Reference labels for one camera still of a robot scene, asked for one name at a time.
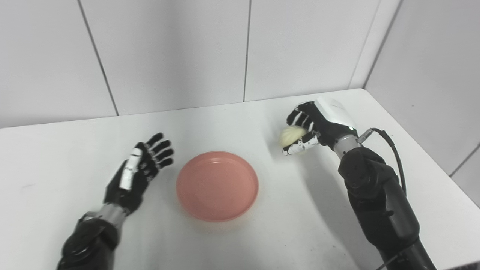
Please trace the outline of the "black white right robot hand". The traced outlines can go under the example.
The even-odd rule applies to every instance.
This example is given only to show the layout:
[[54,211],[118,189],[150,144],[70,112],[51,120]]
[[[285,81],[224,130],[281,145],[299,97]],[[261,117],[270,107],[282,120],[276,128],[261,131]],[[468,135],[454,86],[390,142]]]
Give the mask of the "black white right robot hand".
[[328,97],[301,103],[287,116],[288,126],[303,128],[305,135],[283,147],[284,155],[305,152],[317,145],[329,147],[339,158],[361,147],[356,125],[343,105]]

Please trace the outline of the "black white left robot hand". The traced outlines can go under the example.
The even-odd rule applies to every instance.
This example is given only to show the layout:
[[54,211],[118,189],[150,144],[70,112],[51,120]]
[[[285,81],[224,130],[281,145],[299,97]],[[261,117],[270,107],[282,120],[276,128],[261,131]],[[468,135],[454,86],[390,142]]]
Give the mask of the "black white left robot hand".
[[122,162],[106,187],[104,204],[116,204],[127,214],[134,213],[143,201],[143,194],[161,169],[173,164],[170,140],[163,133],[139,142]]

